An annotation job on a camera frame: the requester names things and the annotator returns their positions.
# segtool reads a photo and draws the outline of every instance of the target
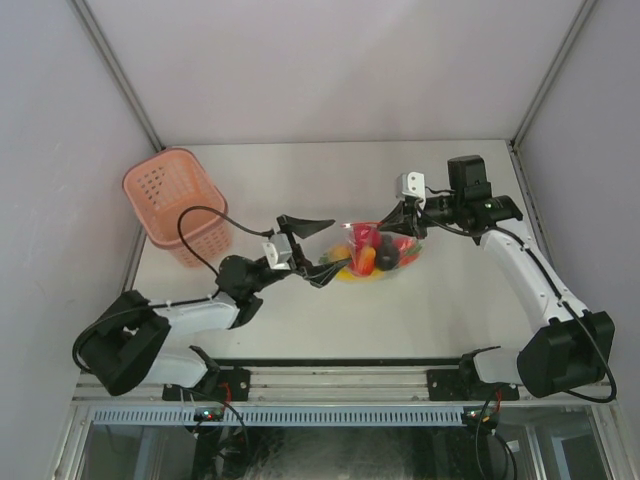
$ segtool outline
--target red fruit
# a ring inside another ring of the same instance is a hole
[[[363,277],[368,277],[376,268],[376,249],[365,246],[356,254],[353,272]]]
[[[415,240],[411,237],[396,237],[393,239],[393,244],[400,250],[400,256],[403,257],[413,247]]]
[[[416,255],[411,255],[409,257],[402,257],[400,259],[400,262],[398,263],[398,266],[405,267],[405,266],[409,265],[410,263],[415,262],[418,259],[419,256],[420,255],[416,254]]]
[[[366,246],[378,248],[382,244],[382,237],[377,228],[366,223],[353,226],[353,243],[356,251]]]

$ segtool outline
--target yellow fruit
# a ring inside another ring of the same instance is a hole
[[[336,280],[340,280],[345,283],[371,283],[376,280],[380,280],[384,278],[385,272],[382,270],[378,270],[377,268],[373,270],[373,273],[368,277],[360,277],[351,273],[348,269],[343,268],[336,275]]]
[[[329,250],[330,262],[338,262],[340,260],[344,260],[345,258],[351,258],[351,251],[346,245],[336,245],[331,250]]]

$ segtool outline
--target dark fruit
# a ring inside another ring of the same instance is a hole
[[[376,267],[383,272],[393,270],[400,262],[400,250],[393,243],[383,242],[376,249]]]

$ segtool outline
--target metal frame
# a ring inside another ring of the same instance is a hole
[[[96,48],[117,88],[144,130],[150,144],[156,151],[164,149],[164,144],[155,131],[144,106],[128,80],[95,15],[87,5],[87,1],[67,1]],[[546,241],[547,236],[535,207],[535,199],[528,187],[521,160],[518,157],[518,147],[525,138],[540,106],[547,97],[576,43],[576,39],[591,17],[597,3],[598,0],[583,1],[534,98],[529,104],[513,140],[508,142],[512,163],[523,192],[536,241],[550,262],[552,259]],[[122,282],[123,289],[129,289],[133,285],[144,240],[145,235],[140,227],[132,244],[129,267]],[[286,415],[293,415],[296,411],[300,413],[300,409],[312,409],[314,413],[318,414],[326,413],[329,409],[335,408],[356,409],[355,411],[360,412],[367,411],[367,409],[369,409],[369,412],[375,412],[376,409],[379,411],[380,408],[400,408],[409,412],[424,413],[433,412],[441,408],[451,410],[462,409],[467,405],[477,405],[478,402],[431,402],[426,386],[425,373],[427,368],[437,367],[250,367],[253,374],[253,385],[249,401],[243,404],[234,404],[234,406],[258,416],[271,410],[271,412],[277,411],[278,415],[284,415],[284,418],[289,418]],[[82,375],[65,424],[65,435],[61,438],[60,456],[57,459],[54,478],[75,479],[77,477],[82,467],[84,445],[89,435],[91,423],[96,419],[99,422],[104,421],[107,418],[107,412],[127,418],[127,415],[132,415],[132,412],[138,409],[138,411],[147,412],[156,421],[164,422],[160,423],[162,425],[169,424],[167,423],[169,417],[166,416],[166,412],[172,408],[175,410],[176,407],[161,400],[162,388],[162,385],[141,385],[127,395],[112,398],[97,384],[97,380],[93,376]],[[606,395],[608,386],[592,386],[581,391],[589,395]],[[554,395],[545,399],[535,399],[524,389],[521,389],[520,393],[520,401],[505,403],[509,406],[518,407],[586,404],[568,395]],[[195,424],[193,413],[199,408],[208,406],[211,405],[206,402],[191,403],[188,407],[185,405],[179,406],[178,409],[182,416],[179,415],[176,418],[182,422],[188,417],[190,419],[188,423]],[[613,479],[640,478],[635,449],[630,446],[632,441],[626,431],[626,426],[620,422],[618,407],[592,407],[592,411],[594,426],[600,437],[603,451],[611,464]],[[234,419],[225,418],[225,422],[227,420],[234,421]],[[140,422],[141,420],[138,418],[133,421]],[[541,476],[540,465],[538,464],[541,459],[538,458],[536,460],[536,458],[534,455],[534,461],[537,464],[536,473],[539,478],[544,478],[544,476]]]
[[[529,443],[529,450],[531,451],[533,469],[536,472],[536,478],[539,480],[547,480],[547,472],[544,469],[544,462],[542,461],[542,452],[540,451],[538,437],[536,436],[533,427],[526,426],[525,430],[527,432],[527,442]]]
[[[576,43],[576,40],[580,36],[580,32],[582,32],[582,28],[585,26],[589,18],[591,18],[591,14],[593,13],[596,5],[598,4],[598,0],[583,0],[582,5],[578,10],[578,13],[573,19],[569,30],[565,34],[562,42],[560,43],[560,47],[556,52],[553,60],[551,61],[551,65],[547,69],[544,77],[542,78],[542,82],[538,86],[538,90],[536,91],[531,103],[527,107],[527,111],[516,130],[516,133],[513,137],[513,145],[516,150],[522,144],[527,132],[529,131],[529,127],[533,123],[542,103],[547,97],[548,93],[551,91],[551,87],[553,87],[555,80],[558,78],[559,73],[562,71],[563,66],[565,65],[569,54],[573,50],[573,46]]]
[[[85,0],[67,0],[71,10],[76,14],[78,21],[84,28],[89,40],[93,44],[98,53],[98,56],[104,63],[104,66],[108,70],[109,74],[113,78],[116,87],[122,93],[125,102],[131,108],[131,111],[138,120],[138,123],[144,130],[145,135],[147,136],[149,143],[153,146],[156,152],[164,149],[164,145],[160,140],[160,137],[156,133],[155,128],[153,128],[153,124],[147,115],[147,112],[140,102],[140,98],[136,94],[131,82],[127,78],[120,62],[118,61],[118,57],[116,57],[113,48],[109,45],[107,37],[105,36],[100,24],[98,23],[93,11],[87,5]]]
[[[191,402],[177,406],[103,406],[93,407],[92,421],[96,425],[142,426],[240,426],[231,410],[222,418],[201,421],[208,410],[218,410],[220,404]],[[238,403],[234,409],[248,427],[458,427],[462,426],[463,407],[424,405],[347,405],[347,406],[255,406]]]

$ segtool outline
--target white wall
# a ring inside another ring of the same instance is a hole
[[[640,2],[599,2],[523,145],[568,284],[616,324],[612,368],[640,431]]]
[[[113,300],[145,137],[64,1],[0,15],[0,477],[45,478],[78,378],[71,345]]]
[[[88,0],[171,144],[511,138],[582,0]]]

